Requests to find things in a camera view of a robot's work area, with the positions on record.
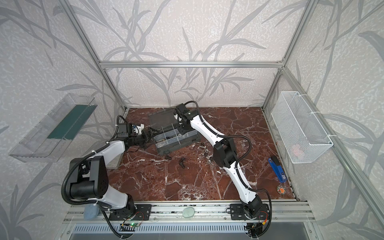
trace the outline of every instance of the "small orange object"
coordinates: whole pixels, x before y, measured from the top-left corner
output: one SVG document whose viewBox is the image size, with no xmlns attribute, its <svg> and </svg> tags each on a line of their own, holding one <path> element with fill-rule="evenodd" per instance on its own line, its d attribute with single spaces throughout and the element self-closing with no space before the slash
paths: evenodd
<svg viewBox="0 0 384 240">
<path fill-rule="evenodd" d="M 285 194 L 285 187 L 279 185 L 277 186 L 276 188 L 277 192 L 280 193 L 281 195 L 284 195 Z"/>
</svg>

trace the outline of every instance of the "red wire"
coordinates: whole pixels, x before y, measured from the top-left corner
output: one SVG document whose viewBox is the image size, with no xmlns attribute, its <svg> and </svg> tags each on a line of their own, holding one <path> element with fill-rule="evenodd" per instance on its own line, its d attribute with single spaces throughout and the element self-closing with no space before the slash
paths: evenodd
<svg viewBox="0 0 384 240">
<path fill-rule="evenodd" d="M 137 212 L 137 214 L 138 214 L 138 213 L 141 213 L 141 214 L 143 215 L 143 218 L 141 219 L 141 223 L 140 223 L 140 225 L 141 225 L 141 224 L 143 223 L 143 221 L 144 221 L 144 213 L 142 213 L 142 212 Z"/>
<path fill-rule="evenodd" d="M 265 218 L 265 220 L 264 220 L 264 224 L 266 223 L 266 221 L 267 221 L 267 219 L 268 219 L 268 213 L 266 213 L 266 212 L 264 212 L 264 211 L 260 211 L 260 212 L 263 212 L 263 213 L 265 213 L 266 214 L 266 218 Z"/>
</svg>

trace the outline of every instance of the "transparent acrylic box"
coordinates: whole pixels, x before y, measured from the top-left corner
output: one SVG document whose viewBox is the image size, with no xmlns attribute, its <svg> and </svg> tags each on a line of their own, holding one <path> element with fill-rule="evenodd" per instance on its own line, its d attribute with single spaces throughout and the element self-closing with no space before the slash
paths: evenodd
<svg viewBox="0 0 384 240">
<path fill-rule="evenodd" d="M 44 118 L 23 138 L 9 153 L 10 156 L 23 162 L 57 162 L 67 149 L 72 139 L 48 138 L 51 132 L 67 116 L 76 105 L 86 105 L 72 127 L 82 116 L 90 115 L 96 107 L 94 97 L 67 94 Z"/>
</svg>

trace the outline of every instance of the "black mounting plate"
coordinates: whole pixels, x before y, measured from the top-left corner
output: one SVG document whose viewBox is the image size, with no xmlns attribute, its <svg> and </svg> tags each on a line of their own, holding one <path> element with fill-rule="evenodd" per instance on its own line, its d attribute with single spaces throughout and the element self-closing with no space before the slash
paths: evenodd
<svg viewBox="0 0 384 240">
<path fill-rule="evenodd" d="M 148 221 L 149 216 L 151 214 L 152 205 L 151 204 L 136 204 L 136 207 L 137 207 L 138 213 L 136 213 L 136 216 L 134 216 L 134 218 L 132 218 L 131 221 L 141 221 L 141 220 Z M 110 221 L 124 221 L 124 219 L 117 217 L 113 214 L 109 215 L 108 219 Z"/>
<path fill-rule="evenodd" d="M 242 204 L 230 204 L 229 205 L 230 212 L 231 212 L 231 220 L 249 220 L 245 216 L 244 208 Z M 262 204 L 260 211 L 268 212 L 269 213 L 269 207 L 268 204 Z M 266 214 L 263 212 L 260 212 L 259 216 L 255 218 L 255 220 L 265 220 Z"/>
</svg>

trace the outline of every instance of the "green round object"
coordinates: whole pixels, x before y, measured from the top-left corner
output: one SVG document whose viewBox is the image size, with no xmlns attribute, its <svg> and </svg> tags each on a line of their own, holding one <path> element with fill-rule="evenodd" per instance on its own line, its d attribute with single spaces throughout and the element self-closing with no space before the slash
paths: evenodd
<svg viewBox="0 0 384 240">
<path fill-rule="evenodd" d="M 187 207 L 183 210 L 183 217 L 191 218 L 193 217 L 193 215 L 195 215 L 195 210 L 193 209 L 193 207 Z"/>
</svg>

